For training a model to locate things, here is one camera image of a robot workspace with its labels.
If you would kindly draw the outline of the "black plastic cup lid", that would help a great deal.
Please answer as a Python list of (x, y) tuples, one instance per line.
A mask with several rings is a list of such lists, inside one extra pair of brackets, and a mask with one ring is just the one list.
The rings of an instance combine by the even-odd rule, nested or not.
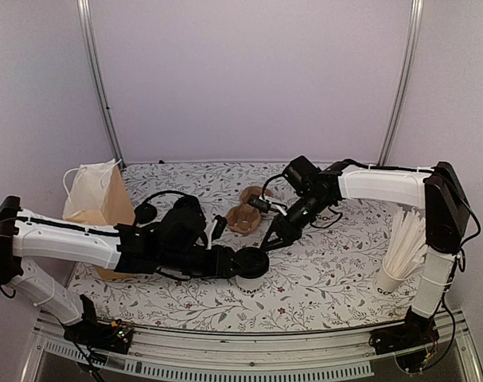
[(257, 279), (264, 276), (270, 265), (268, 254), (255, 247), (246, 247), (235, 253), (235, 261), (239, 265), (237, 275), (245, 279)]

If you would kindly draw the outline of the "white paper coffee cup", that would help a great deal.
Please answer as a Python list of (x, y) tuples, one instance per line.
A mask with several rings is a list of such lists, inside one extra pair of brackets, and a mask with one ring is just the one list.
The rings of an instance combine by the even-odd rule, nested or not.
[(246, 279), (236, 276), (235, 281), (242, 295), (241, 304), (245, 307), (255, 306), (262, 310), (264, 308), (261, 303), (261, 298), (264, 297), (263, 278)]

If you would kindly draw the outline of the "brown cardboard cup carrier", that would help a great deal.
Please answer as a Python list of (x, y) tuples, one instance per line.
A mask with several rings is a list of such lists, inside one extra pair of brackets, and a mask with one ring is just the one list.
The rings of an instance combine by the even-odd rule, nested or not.
[(231, 208), (227, 215), (227, 227), (234, 233), (242, 236), (248, 236), (254, 232), (259, 226), (262, 219), (258, 209), (248, 204), (249, 197), (256, 197), (262, 194), (262, 188), (258, 186), (249, 186), (240, 194), (240, 203)]

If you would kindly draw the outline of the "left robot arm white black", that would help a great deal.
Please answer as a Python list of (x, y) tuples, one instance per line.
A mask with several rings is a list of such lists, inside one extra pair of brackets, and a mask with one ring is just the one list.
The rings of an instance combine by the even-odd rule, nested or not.
[(180, 272), (187, 279), (259, 279), (269, 269), (265, 251), (247, 247), (238, 251), (216, 244), (226, 227), (222, 216), (206, 221), (197, 198), (182, 195), (156, 220), (148, 201), (135, 209), (131, 224), (115, 226), (70, 223), (38, 215), (9, 196), (0, 205), (0, 286), (31, 298), (35, 306), (52, 313), (87, 345), (105, 337), (90, 299), (65, 287), (32, 262), (33, 257), (89, 263), (126, 274)]

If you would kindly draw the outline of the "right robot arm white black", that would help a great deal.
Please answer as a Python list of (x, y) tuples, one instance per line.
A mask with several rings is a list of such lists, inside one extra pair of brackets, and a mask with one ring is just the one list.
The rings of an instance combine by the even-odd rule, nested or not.
[(429, 332), (425, 319), (434, 316), (453, 280), (472, 214), (452, 165), (439, 162), (433, 167), (408, 169), (345, 159), (322, 170), (301, 155), (279, 176), (294, 189), (298, 200), (271, 221), (261, 245), (265, 251), (289, 247), (321, 212), (343, 200), (385, 201), (425, 212), (425, 242), (421, 245), (425, 262), (409, 309), (413, 318), (399, 327), (397, 335), (403, 346), (416, 346)]

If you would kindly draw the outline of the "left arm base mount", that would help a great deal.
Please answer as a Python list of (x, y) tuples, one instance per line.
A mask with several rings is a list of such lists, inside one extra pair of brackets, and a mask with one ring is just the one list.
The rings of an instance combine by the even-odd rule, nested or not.
[(128, 354), (133, 326), (120, 319), (108, 323), (91, 323), (86, 320), (74, 325), (63, 325), (64, 338), (92, 349)]

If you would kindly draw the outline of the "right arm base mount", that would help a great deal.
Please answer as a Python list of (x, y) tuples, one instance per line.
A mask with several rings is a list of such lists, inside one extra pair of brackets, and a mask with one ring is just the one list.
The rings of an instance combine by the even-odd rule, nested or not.
[(420, 350), (397, 356), (397, 366), (408, 373), (422, 372), (437, 350), (439, 333), (433, 318), (423, 318), (409, 310), (399, 325), (374, 329), (368, 343), (377, 355), (420, 346)]

